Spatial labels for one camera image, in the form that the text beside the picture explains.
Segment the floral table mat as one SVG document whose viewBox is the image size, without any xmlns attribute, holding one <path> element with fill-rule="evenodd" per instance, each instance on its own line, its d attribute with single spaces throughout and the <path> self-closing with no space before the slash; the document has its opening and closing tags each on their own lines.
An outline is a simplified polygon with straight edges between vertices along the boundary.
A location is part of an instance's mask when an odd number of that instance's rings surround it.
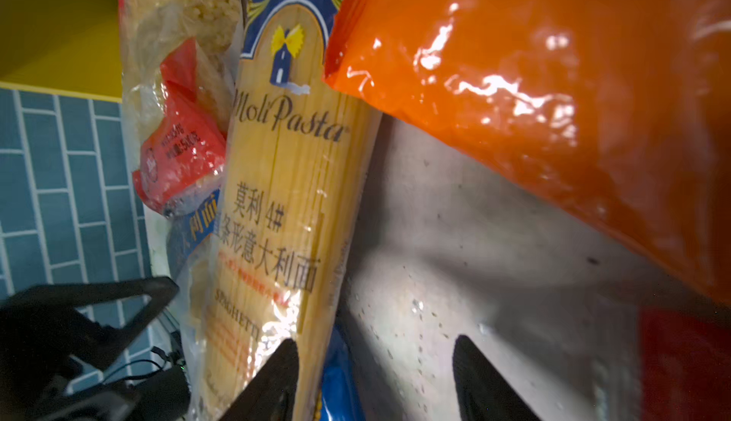
<svg viewBox="0 0 731 421">
<path fill-rule="evenodd" d="M 339 309 L 366 419 L 458 419 L 452 354 L 464 335 L 538 417 L 591 420 L 603 303 L 730 321 L 612 238 L 382 120 Z"/>
</svg>

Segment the yellow shelf with coloured boards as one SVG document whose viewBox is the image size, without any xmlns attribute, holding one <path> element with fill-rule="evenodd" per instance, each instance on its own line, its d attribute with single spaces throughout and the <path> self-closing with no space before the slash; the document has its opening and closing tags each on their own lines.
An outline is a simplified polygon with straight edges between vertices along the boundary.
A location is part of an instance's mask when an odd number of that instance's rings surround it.
<svg viewBox="0 0 731 421">
<path fill-rule="evenodd" d="M 1 85 L 118 102 L 117 0 L 1 0 Z"/>
</svg>

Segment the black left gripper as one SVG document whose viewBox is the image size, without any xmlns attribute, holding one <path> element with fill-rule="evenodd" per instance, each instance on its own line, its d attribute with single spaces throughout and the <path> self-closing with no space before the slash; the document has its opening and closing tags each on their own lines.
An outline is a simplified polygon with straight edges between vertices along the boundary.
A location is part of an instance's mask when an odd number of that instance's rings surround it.
<svg viewBox="0 0 731 421">
<path fill-rule="evenodd" d="M 70 359 L 105 371 L 178 295 L 169 277 L 32 286 L 1 303 L 1 362 L 43 373 Z M 184 420 L 190 385 L 179 330 L 171 350 L 144 375 L 103 381 L 65 394 L 62 375 L 30 407 L 3 420 Z"/>
</svg>

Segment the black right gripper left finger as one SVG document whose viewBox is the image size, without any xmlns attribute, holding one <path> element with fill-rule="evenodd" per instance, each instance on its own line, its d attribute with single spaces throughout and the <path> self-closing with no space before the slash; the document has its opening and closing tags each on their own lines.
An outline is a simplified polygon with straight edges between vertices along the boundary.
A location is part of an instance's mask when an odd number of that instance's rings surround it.
<svg viewBox="0 0 731 421">
<path fill-rule="evenodd" d="M 284 340 L 220 421 L 291 421 L 299 364 L 296 342 Z"/>
</svg>

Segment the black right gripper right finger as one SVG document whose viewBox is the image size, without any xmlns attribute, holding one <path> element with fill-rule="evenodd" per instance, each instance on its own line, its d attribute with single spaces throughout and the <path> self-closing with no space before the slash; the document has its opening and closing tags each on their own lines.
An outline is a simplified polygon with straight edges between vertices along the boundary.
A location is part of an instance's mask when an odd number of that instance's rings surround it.
<svg viewBox="0 0 731 421">
<path fill-rule="evenodd" d="M 452 371 L 462 420 L 539 420 L 466 335 L 459 335 L 455 341 Z"/>
</svg>

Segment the red fusilli bag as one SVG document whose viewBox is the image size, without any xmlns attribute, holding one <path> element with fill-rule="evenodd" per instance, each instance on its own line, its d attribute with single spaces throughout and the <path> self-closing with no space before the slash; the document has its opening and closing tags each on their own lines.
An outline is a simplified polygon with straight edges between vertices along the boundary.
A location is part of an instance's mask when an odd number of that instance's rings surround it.
<svg viewBox="0 0 731 421">
<path fill-rule="evenodd" d="M 730 330 L 673 311 L 639 317 L 641 420 L 730 419 Z"/>
</svg>

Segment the red macaroni bag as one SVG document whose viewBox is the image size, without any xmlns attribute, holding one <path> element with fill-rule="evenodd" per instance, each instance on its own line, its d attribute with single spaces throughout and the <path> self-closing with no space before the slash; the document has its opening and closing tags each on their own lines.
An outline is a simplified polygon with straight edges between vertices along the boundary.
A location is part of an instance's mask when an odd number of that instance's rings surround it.
<svg viewBox="0 0 731 421">
<path fill-rule="evenodd" d="M 224 172 L 242 0 L 118 0 L 118 16 L 134 188 L 186 215 Z"/>
</svg>

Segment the blue shell pasta bag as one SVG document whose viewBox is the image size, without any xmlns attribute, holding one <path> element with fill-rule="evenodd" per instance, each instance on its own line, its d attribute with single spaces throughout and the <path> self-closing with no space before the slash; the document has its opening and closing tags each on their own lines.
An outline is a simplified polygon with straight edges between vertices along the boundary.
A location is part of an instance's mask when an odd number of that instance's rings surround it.
<svg viewBox="0 0 731 421">
<path fill-rule="evenodd" d="M 173 219 L 166 244 L 171 278 L 179 274 L 213 233 L 220 191 L 209 194 L 193 212 Z"/>
</svg>

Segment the orange macaroni bag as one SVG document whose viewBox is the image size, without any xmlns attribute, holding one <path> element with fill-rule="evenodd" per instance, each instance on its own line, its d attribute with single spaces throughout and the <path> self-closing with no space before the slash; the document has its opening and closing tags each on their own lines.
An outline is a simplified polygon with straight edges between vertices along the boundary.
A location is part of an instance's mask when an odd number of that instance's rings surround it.
<svg viewBox="0 0 731 421">
<path fill-rule="evenodd" d="M 324 78 L 730 300 L 730 0 L 343 0 Z"/>
</svg>

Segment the dark labelled spaghetti bag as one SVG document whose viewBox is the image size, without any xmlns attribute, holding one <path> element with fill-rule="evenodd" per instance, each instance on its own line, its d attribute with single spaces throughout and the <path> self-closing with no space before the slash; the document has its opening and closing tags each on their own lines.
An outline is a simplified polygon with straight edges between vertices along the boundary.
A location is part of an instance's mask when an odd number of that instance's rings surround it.
<svg viewBox="0 0 731 421">
<path fill-rule="evenodd" d="M 281 347 L 310 420 L 381 115 L 323 80 L 343 0 L 247 0 L 192 416 L 218 420 Z"/>
</svg>

